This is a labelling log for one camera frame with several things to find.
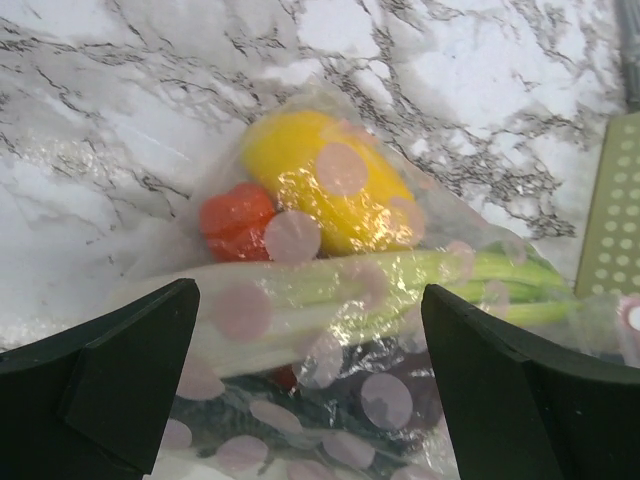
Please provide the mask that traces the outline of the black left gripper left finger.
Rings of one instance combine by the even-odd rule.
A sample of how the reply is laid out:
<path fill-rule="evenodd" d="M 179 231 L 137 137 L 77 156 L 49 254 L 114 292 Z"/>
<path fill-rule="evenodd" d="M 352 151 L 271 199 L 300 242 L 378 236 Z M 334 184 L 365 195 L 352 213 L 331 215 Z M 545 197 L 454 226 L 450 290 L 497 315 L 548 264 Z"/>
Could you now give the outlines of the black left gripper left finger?
<path fill-rule="evenodd" d="M 140 479 L 152 472 L 200 291 L 179 279 L 1 355 L 4 479 Z"/>

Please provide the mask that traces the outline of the clear zip top bag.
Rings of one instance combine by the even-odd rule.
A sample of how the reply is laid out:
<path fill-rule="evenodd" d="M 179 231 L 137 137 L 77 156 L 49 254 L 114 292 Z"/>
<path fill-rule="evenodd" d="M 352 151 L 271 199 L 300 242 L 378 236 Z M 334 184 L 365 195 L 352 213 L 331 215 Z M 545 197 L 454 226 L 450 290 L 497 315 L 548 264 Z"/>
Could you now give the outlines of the clear zip top bag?
<path fill-rule="evenodd" d="M 200 291 L 161 452 L 233 479 L 455 479 L 426 286 L 560 345 L 639 363 L 639 299 L 579 299 L 313 82 L 249 125 L 109 298 Z"/>

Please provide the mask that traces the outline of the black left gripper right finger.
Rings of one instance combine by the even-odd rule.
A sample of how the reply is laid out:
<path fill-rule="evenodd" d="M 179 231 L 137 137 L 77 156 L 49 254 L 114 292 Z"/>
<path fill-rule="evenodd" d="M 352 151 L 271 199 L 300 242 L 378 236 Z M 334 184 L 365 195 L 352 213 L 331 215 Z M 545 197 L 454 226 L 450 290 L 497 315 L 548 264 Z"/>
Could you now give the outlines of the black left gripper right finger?
<path fill-rule="evenodd" d="M 617 354 L 561 346 L 437 285 L 421 315 L 462 478 L 638 477 L 636 298 L 617 312 Z"/>

